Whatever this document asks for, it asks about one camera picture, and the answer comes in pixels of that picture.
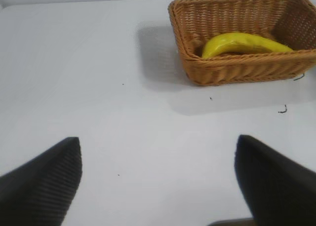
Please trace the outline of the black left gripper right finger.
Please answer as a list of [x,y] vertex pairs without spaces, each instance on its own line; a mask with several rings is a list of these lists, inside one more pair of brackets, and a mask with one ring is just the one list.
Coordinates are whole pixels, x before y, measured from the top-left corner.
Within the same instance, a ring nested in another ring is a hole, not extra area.
[[316,174],[268,145],[240,135],[235,173],[258,226],[314,226]]

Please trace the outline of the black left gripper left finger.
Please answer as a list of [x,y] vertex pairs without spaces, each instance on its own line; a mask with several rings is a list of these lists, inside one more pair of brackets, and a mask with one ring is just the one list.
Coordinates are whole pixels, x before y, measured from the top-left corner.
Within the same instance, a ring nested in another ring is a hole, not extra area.
[[2,226],[60,226],[82,176],[78,137],[67,137],[0,178]]

